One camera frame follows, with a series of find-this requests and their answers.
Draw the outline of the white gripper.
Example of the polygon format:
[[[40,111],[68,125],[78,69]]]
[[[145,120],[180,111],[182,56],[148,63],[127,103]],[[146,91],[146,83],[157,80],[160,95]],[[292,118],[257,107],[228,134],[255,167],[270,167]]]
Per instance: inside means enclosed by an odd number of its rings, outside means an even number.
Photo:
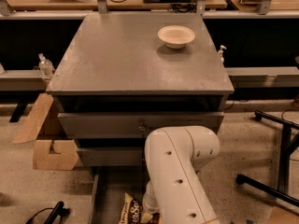
[[[155,214],[159,210],[159,206],[157,204],[153,186],[151,185],[150,181],[146,186],[146,192],[143,195],[142,205],[143,205],[143,209],[150,214]]]

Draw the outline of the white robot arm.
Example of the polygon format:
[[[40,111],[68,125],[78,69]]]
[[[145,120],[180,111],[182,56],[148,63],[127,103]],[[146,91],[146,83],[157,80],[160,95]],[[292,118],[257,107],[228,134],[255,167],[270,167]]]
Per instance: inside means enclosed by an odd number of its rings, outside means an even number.
[[[203,126],[151,132],[145,143],[149,184],[144,208],[159,211],[163,224],[220,224],[196,173],[219,151],[218,136]]]

